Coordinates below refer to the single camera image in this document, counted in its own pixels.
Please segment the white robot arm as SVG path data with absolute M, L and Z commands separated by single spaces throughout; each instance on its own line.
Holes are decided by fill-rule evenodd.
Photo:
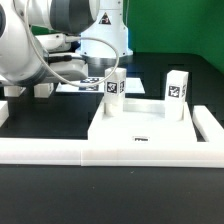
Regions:
M 132 54 L 123 0 L 0 0 L 0 85 L 85 79 Z

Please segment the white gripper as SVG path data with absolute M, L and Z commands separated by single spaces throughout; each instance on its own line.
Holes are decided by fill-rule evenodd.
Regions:
M 37 40 L 48 52 L 48 64 L 52 70 L 69 81 L 88 77 L 88 64 L 79 54 L 72 52 L 72 43 L 62 33 L 37 35 Z

